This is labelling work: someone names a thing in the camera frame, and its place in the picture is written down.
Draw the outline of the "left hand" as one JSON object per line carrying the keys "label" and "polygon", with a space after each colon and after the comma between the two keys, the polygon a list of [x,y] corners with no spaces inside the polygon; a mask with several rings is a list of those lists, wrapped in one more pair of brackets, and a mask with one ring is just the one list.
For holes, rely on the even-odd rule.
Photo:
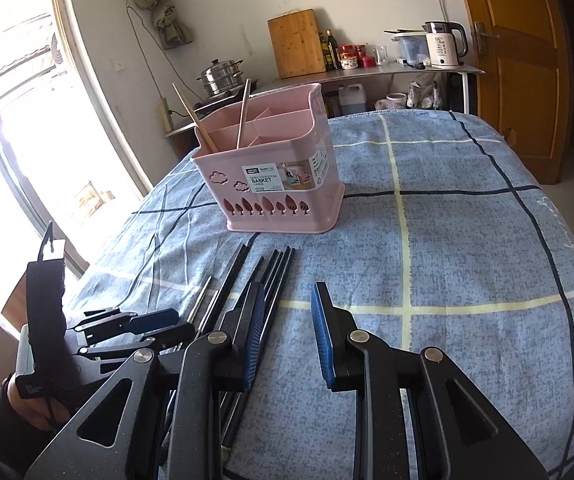
{"label": "left hand", "polygon": [[22,398],[16,386],[16,374],[10,376],[6,394],[12,409],[28,424],[39,430],[56,430],[70,419],[70,412],[57,400],[52,398]]}

